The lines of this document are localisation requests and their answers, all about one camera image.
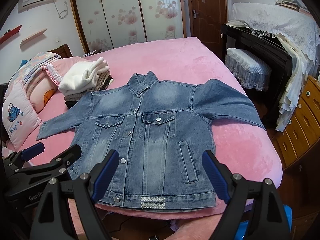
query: wardrobe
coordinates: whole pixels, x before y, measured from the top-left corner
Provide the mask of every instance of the wardrobe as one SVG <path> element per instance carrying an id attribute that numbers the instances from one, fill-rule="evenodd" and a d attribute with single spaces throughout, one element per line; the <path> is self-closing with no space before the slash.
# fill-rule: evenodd
<path id="1" fill-rule="evenodd" d="M 71 0 L 71 5 L 86 53 L 186 36 L 181 0 Z"/>

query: denim jacket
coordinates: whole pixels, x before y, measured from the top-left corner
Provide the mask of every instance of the denim jacket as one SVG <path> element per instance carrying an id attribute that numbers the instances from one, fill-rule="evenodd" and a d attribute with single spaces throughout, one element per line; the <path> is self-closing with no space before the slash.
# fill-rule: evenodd
<path id="1" fill-rule="evenodd" d="M 215 191 L 201 164 L 215 152 L 211 123 L 227 118 L 263 128 L 247 96 L 211 79 L 190 85 L 134 74 L 123 87 L 87 92 L 66 113 L 41 125 L 37 140 L 75 129 L 81 157 L 68 171 L 75 179 L 110 149 L 119 166 L 102 204 L 157 212 L 215 206 Z"/>

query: pink blanket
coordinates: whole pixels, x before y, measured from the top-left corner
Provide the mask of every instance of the pink blanket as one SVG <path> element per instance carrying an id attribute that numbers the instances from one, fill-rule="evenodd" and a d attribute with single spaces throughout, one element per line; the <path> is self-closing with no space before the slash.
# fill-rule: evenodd
<path id="1" fill-rule="evenodd" d="M 195 37 L 132 44 L 87 59 L 97 60 L 99 57 L 104 57 L 108 61 L 111 76 L 114 78 L 109 89 L 125 85 L 134 73 L 146 74 L 151 70 L 159 80 L 201 84 L 211 78 L 219 79 L 245 94 L 227 67 Z M 65 111 L 67 108 L 63 95 L 56 92 L 39 113 L 39 117 L 42 121 L 46 121 Z M 29 135 L 21 149 L 36 143 L 39 128 L 40 126 Z M 213 122 L 212 132 L 216 144 L 216 157 L 221 163 L 225 163 L 232 172 L 240 173 L 249 180 L 262 181 L 266 177 L 271 178 L 276 187 L 279 187 L 282 179 L 281 161 L 265 130 L 250 124 L 219 120 Z M 74 132 L 68 131 L 40 140 L 45 145 L 45 151 L 31 162 L 38 165 L 50 161 L 69 147 L 73 136 Z M 105 205 L 99 207 L 125 215 L 153 219 L 188 219 L 220 214 L 224 211 L 225 204 L 217 199 L 216 207 L 167 214 L 129 211 Z M 190 232 L 190 238 L 186 239 L 208 239 L 206 235 L 209 231 L 213 231 L 219 221 L 217 216 L 210 218 L 194 220 L 195 226 L 202 220 L 200 223 L 205 223 L 204 228 L 208 229 L 203 231 L 201 236 L 194 238 L 192 235 L 195 233 Z M 190 223 L 193 222 L 188 221 L 188 225 L 184 224 L 181 228 L 190 228 Z"/>

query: jacket cuff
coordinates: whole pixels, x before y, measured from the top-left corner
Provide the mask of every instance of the jacket cuff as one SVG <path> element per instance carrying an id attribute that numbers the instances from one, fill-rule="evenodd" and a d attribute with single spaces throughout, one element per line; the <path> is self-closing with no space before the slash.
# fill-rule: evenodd
<path id="1" fill-rule="evenodd" d="M 46 126 L 46 124 L 47 124 L 47 121 L 44 121 L 44 122 L 41 124 L 40 130 L 39 130 L 39 133 L 38 133 L 38 136 L 37 136 L 37 138 L 36 138 L 36 141 L 45 138 L 45 136 L 43 137 L 42 133 L 43 133 L 43 129 L 44 129 L 44 127 Z"/>

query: pink pillow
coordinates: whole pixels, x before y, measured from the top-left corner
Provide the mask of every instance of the pink pillow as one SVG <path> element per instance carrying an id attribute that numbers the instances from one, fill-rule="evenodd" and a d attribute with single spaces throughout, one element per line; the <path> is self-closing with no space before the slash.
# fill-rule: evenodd
<path id="1" fill-rule="evenodd" d="M 2 123 L 15 150 L 23 145 L 29 134 L 41 123 L 21 80 L 12 86 L 9 96 L 3 103 Z"/>
<path id="2" fill-rule="evenodd" d="M 30 95 L 28 95 L 28 89 L 26 90 L 26 92 L 31 105 L 33 106 L 35 111 L 39 113 L 57 90 L 58 86 L 53 83 L 51 79 L 45 74 L 45 76 L 40 79 L 40 81 L 30 92 Z"/>
<path id="3" fill-rule="evenodd" d="M 58 59 L 48 65 L 43 66 L 50 79 L 58 86 L 67 71 L 79 61 L 90 61 L 81 57 L 67 57 Z"/>

